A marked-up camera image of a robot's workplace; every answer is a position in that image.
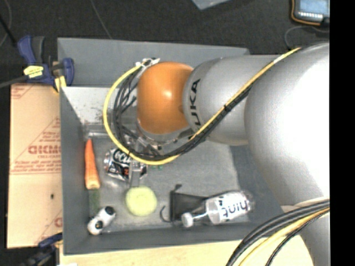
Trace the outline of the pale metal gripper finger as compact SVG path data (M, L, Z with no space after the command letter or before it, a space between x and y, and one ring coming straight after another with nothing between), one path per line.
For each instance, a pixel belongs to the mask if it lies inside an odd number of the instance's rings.
M140 181L140 162L130 163L130 187L138 187Z

